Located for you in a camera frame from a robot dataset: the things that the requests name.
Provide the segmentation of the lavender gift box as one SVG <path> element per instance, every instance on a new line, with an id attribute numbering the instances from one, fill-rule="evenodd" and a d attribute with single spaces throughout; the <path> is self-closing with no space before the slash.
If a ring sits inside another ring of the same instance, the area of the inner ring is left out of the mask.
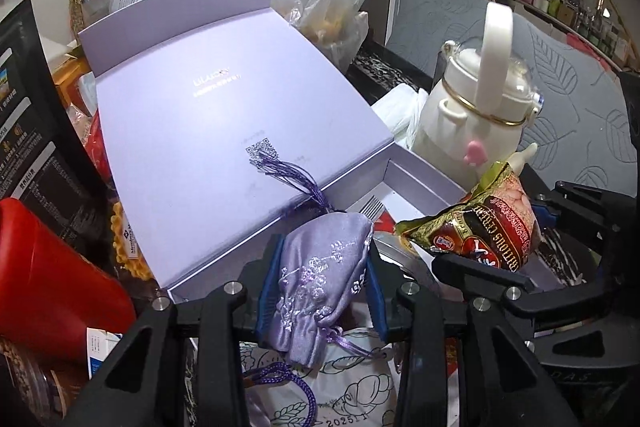
<path id="1" fill-rule="evenodd" d="M 142 0 L 79 38 L 117 193 L 178 303 L 236 279 L 271 236 L 317 213 L 252 150 L 304 167 L 339 210 L 378 196 L 404 220 L 462 199 L 270 0 Z"/>

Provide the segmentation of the plastic bag of food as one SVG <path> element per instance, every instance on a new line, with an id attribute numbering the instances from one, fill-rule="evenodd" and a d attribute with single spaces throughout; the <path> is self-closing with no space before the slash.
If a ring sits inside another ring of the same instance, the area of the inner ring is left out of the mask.
<path id="1" fill-rule="evenodd" d="M 337 69 L 346 72 L 366 40 L 366 0 L 270 0 L 271 7 Z"/>

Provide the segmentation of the green gold cereal packet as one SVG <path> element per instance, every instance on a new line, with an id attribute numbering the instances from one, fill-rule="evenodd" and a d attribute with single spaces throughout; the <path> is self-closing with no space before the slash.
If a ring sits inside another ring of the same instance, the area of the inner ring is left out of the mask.
<path id="1" fill-rule="evenodd" d="M 456 254 L 510 272 L 521 270 L 540 241 L 520 178 L 497 161 L 465 198 L 435 216 L 405 220 L 395 233 L 429 251 Z"/>

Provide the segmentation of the white bread print snack bag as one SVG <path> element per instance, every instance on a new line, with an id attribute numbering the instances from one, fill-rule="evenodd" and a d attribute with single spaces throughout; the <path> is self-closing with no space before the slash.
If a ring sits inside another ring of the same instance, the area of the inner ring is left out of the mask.
<path id="1" fill-rule="evenodd" d="M 382 343 L 373 329 L 352 329 L 346 339 L 366 355 L 331 343 L 312 369 L 290 367 L 301 386 L 245 382 L 252 426 L 391 426 L 400 384 L 400 346 Z"/>

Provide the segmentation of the black menu stand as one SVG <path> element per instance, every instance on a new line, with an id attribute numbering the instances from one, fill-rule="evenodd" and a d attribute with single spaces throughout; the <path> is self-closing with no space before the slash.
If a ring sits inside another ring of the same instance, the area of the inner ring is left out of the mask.
<path id="1" fill-rule="evenodd" d="M 106 185 L 55 90 L 32 0 L 1 21 L 1 196 L 110 269 Z"/>

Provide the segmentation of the purple embroidered sachet pouch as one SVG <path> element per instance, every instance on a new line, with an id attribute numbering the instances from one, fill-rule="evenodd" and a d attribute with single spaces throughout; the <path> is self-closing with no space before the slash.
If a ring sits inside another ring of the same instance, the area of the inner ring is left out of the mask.
<path id="1" fill-rule="evenodd" d="M 250 163 L 308 196 L 321 210 L 319 217 L 278 240 L 258 299 L 257 343 L 283 359 L 245 373 L 258 385 L 296 384 L 307 400 L 303 424 L 311 426 L 318 402 L 311 387 L 292 371 L 294 366 L 312 369 L 329 345 L 357 359 L 382 358 L 380 352 L 347 339 L 336 325 L 364 287 L 374 224 L 362 213 L 336 210 L 306 169 L 276 152 L 256 148 Z"/>

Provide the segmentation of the red plastic container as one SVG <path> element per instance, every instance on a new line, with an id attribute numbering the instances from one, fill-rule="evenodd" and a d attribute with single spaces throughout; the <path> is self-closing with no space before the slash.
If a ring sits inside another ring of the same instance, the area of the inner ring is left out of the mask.
<path id="1" fill-rule="evenodd" d="M 119 281 L 77 254 L 21 202 L 1 202 L 1 336 L 45 360 L 80 362 L 86 330 L 136 321 Z"/>

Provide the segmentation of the cream cartoon dog kettle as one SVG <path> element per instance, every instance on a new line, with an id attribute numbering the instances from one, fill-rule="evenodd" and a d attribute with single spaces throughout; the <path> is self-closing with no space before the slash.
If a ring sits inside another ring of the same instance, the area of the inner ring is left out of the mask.
<path id="1" fill-rule="evenodd" d="M 465 190 L 518 148 L 542 107 L 526 62 L 512 53 L 513 12 L 486 6 L 483 35 L 447 40 L 411 150 Z"/>

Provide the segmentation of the silver foil snack packet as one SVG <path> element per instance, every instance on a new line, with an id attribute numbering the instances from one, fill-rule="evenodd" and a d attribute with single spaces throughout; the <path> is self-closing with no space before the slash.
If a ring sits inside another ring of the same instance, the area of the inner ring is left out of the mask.
<path id="1" fill-rule="evenodd" d="M 396 223 L 381 199 L 371 195 L 365 202 L 356 202 L 350 210 L 357 210 L 373 222 L 373 240 L 383 260 L 406 271 L 421 260 L 408 239 L 395 232 Z"/>

